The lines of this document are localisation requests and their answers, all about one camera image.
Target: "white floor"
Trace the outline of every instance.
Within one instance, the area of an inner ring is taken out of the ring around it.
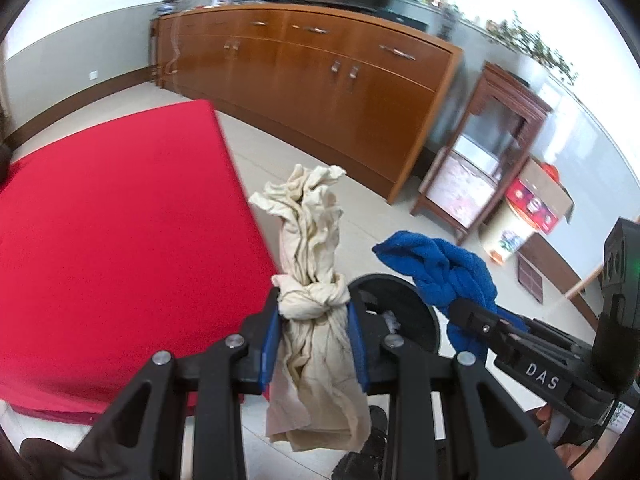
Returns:
[[[135,86],[88,105],[51,125],[16,150],[14,158],[21,158],[50,142],[90,126],[148,108],[186,100],[151,84]],[[331,163],[330,160],[317,160],[235,118],[224,114],[219,114],[219,118],[247,195],[262,190],[268,181],[286,180],[296,163],[307,167]],[[371,248],[398,230],[409,230],[452,240],[452,233],[448,229],[425,216],[412,217],[409,214],[417,194],[418,184],[415,178],[407,183],[398,202],[393,206],[389,206],[381,196],[348,177],[335,186],[338,200],[344,209],[340,224],[337,267],[349,280],[371,272],[390,272],[376,259]],[[256,212],[256,217],[268,244],[274,248],[277,243],[276,222],[260,212]],[[487,260],[498,288],[498,304],[519,314],[544,320],[586,341],[593,341],[593,330],[573,305],[565,300],[548,281],[545,280],[544,283],[545,304],[540,305],[517,282],[514,259],[502,267],[496,266],[484,254],[477,237],[472,237],[465,247]],[[440,353],[452,356],[454,351],[444,332],[446,320],[440,315],[439,319],[444,339]],[[494,357],[495,355],[490,355],[489,370],[497,376],[520,405],[525,409],[539,406],[542,402],[535,395],[493,366]],[[386,403],[384,398],[371,400],[382,406]],[[332,450],[292,453],[288,444],[270,444],[264,436],[265,412],[266,402],[261,397],[248,398],[242,407],[248,477],[255,480],[330,478],[342,453]],[[1,400],[0,425],[15,447],[19,447],[25,438],[37,436],[73,449],[89,430],[84,426],[45,422],[17,415]],[[442,428],[436,428],[436,433],[441,432]],[[190,420],[185,435],[183,478],[190,477],[189,456],[192,441],[193,421]]]

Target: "wooden side table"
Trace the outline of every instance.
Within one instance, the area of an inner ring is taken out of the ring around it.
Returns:
[[[494,193],[470,224],[463,225],[449,212],[444,211],[441,206],[430,200],[428,194],[438,179],[438,174],[450,152],[452,152],[456,141],[462,135],[469,117],[482,114],[489,99],[496,99],[513,112],[513,121],[511,121],[511,127],[508,131],[508,135],[511,138],[508,141],[507,148],[498,160],[498,168],[492,175],[488,175],[488,177],[494,178]],[[444,148],[444,152],[436,158],[435,167],[430,170],[430,180],[421,190],[411,214],[416,214],[421,208],[430,210],[456,229],[457,245],[464,243],[469,234],[478,227],[502,199],[511,181],[520,173],[529,158],[533,142],[536,140],[551,110],[548,104],[514,76],[505,72],[499,66],[486,62],[465,112]]]

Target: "silver screw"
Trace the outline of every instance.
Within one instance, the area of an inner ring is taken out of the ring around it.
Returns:
[[[161,350],[159,352],[156,352],[151,360],[158,366],[162,366],[167,364],[171,360],[171,354],[169,354],[169,352],[167,352],[166,350]]]
[[[244,337],[240,334],[232,334],[226,337],[225,345],[229,348],[238,348],[244,344]]]
[[[385,335],[385,345],[389,348],[400,348],[404,344],[404,338],[398,334]]]
[[[471,366],[476,363],[476,356],[471,352],[460,352],[457,359],[463,366]]]

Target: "blue cloth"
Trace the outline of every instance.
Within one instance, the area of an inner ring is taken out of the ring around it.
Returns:
[[[391,235],[373,247],[373,252],[387,267],[413,278],[424,303],[447,318],[451,302],[467,298],[528,331],[518,316],[495,304],[498,290],[486,263],[476,254],[446,240],[408,231]],[[457,352],[468,351],[486,361],[487,346],[469,332],[449,322],[447,336]]]

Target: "red object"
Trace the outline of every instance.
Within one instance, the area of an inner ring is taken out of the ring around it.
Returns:
[[[0,399],[100,413],[157,350],[236,332],[274,273],[207,102],[50,144],[0,188]]]
[[[560,184],[560,172],[558,171],[558,168],[552,164],[547,164],[546,162],[540,164],[540,168],[542,168],[556,184]]]
[[[509,185],[505,197],[532,227],[548,234],[558,223],[559,218],[519,178]]]

